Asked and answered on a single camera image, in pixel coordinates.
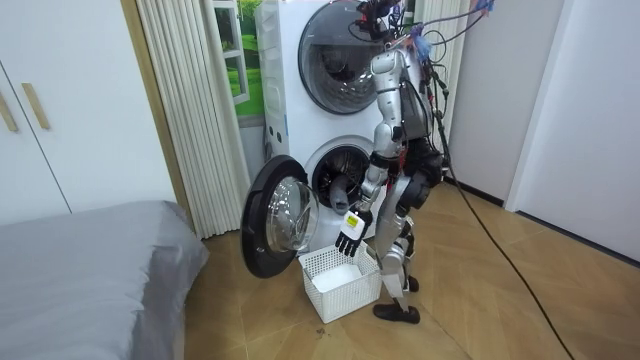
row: wooden handle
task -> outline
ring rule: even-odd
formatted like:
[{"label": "wooden handle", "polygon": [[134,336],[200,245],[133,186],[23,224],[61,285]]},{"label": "wooden handle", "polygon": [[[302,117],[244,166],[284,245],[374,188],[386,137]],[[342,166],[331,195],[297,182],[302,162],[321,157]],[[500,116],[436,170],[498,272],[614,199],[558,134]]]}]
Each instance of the wooden handle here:
[{"label": "wooden handle", "polygon": [[51,129],[51,126],[49,126],[49,120],[47,120],[47,115],[44,114],[42,105],[40,105],[40,101],[36,95],[36,91],[33,90],[33,85],[30,83],[22,83],[22,89],[24,89],[24,93],[27,95],[27,99],[29,99],[29,104],[31,104],[33,113],[36,114],[36,119],[38,119],[40,127],[45,130]]},{"label": "wooden handle", "polygon": [[0,94],[0,115],[4,119],[4,123],[7,124],[7,128],[9,131],[18,132],[18,126],[16,122],[13,120],[13,116],[11,116],[11,112],[9,111],[9,107],[7,103],[4,101],[2,94]]}]

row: door frame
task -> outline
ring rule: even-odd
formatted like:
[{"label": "door frame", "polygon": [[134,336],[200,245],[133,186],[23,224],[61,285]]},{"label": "door frame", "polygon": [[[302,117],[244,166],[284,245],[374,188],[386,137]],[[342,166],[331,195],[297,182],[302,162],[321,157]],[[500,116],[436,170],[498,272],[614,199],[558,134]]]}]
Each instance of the door frame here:
[{"label": "door frame", "polygon": [[187,212],[187,218],[189,219],[189,224],[193,230],[195,227],[193,217],[191,215],[191,209],[189,208],[187,191],[184,187],[182,175],[180,174],[180,167],[178,165],[178,157],[173,147],[173,141],[171,140],[169,124],[164,112],[162,98],[160,97],[160,89],[158,88],[156,74],[151,63],[149,46],[147,45],[147,40],[144,36],[144,29],[142,28],[142,21],[140,20],[138,5],[136,4],[136,0],[120,0],[120,2],[122,4],[122,10],[127,22],[127,27],[129,28],[129,35],[131,36],[133,50],[135,51],[136,58],[138,59],[140,74],[142,75],[144,88],[147,93],[147,98],[149,99],[149,106],[151,107],[151,113],[153,114],[153,120],[156,125],[156,131],[158,132],[158,138],[160,140],[160,146],[162,147],[164,160],[167,164],[167,169],[169,170],[171,185],[173,186],[173,191],[176,195],[178,205]]}]

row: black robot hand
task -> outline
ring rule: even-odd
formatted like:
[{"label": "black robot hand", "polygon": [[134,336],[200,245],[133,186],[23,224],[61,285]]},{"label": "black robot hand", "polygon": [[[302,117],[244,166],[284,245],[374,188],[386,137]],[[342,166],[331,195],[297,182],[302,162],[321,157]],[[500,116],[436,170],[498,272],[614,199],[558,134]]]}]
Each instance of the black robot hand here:
[{"label": "black robot hand", "polygon": [[359,222],[364,222],[364,227],[362,228],[361,233],[357,236],[357,239],[352,238],[352,232],[349,231],[349,235],[347,235],[341,230],[340,235],[338,235],[338,240],[336,240],[336,247],[341,253],[346,256],[354,257],[358,246],[360,246],[364,235],[367,233],[367,229],[369,229],[369,226],[373,222],[373,214],[371,214],[371,211],[358,211],[355,205],[352,205],[351,209],[349,209],[345,214],[344,221],[344,226],[346,226],[348,230],[355,229]]}]

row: mattress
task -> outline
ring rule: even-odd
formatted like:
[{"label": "mattress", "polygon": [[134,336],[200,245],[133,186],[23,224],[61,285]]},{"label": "mattress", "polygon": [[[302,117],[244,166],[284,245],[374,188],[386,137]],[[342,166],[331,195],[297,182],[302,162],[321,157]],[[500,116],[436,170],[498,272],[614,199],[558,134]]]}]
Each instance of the mattress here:
[{"label": "mattress", "polygon": [[207,257],[160,201],[0,227],[0,359],[172,359]]}]

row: white curtain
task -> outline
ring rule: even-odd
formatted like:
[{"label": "white curtain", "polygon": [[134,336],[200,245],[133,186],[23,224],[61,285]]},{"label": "white curtain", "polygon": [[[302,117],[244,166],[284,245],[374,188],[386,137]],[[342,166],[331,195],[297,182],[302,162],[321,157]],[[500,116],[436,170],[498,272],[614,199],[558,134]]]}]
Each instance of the white curtain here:
[{"label": "white curtain", "polygon": [[215,16],[200,0],[137,0],[198,236],[238,229],[249,188]]},{"label": "white curtain", "polygon": [[[415,22],[425,22],[435,20],[443,17],[454,16],[469,11],[469,0],[416,0],[416,7],[414,11]],[[443,21],[429,25],[425,32],[429,30],[438,30],[442,33],[445,39],[449,39],[455,36],[460,31],[463,31],[467,26],[467,18],[461,18],[458,20]],[[435,43],[441,41],[439,35],[432,33],[428,37],[430,42]],[[442,68],[437,68],[440,77],[447,83],[449,88],[449,104],[447,106],[447,113],[443,119],[445,126],[445,133],[447,139],[451,132],[451,119],[453,117],[454,104],[456,99],[456,88],[458,84],[458,75],[460,73],[460,61],[462,59],[462,48],[464,45],[464,35],[456,38],[455,40],[447,43],[446,53],[445,47],[442,45],[435,46],[432,50],[431,56],[434,60],[442,58],[440,64],[446,66],[447,71]],[[440,95],[438,97],[438,105],[440,110],[443,109],[444,98]],[[435,138],[436,146],[440,149],[441,141],[440,137]]]}]

